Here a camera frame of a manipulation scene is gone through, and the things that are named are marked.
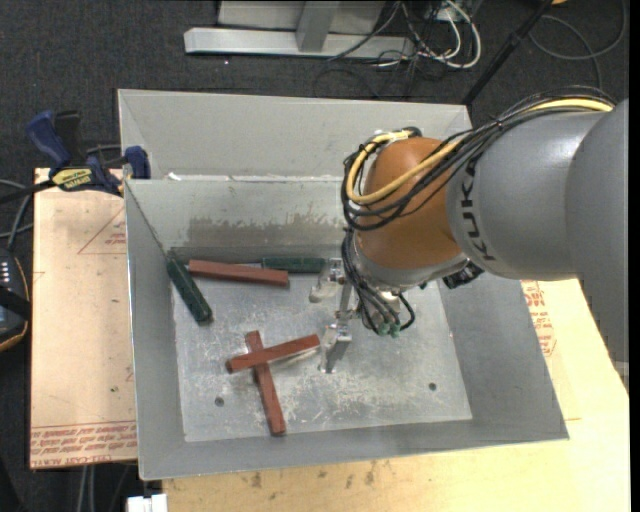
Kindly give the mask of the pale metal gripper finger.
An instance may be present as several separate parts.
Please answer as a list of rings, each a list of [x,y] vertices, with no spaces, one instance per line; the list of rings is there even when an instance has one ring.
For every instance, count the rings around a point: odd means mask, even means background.
[[[309,301],[319,303],[334,296],[343,284],[343,262],[340,258],[330,258],[324,263],[316,284],[311,288]]]
[[[319,370],[332,373],[336,363],[343,358],[352,341],[348,325],[331,324],[325,328],[321,337],[321,361]]]

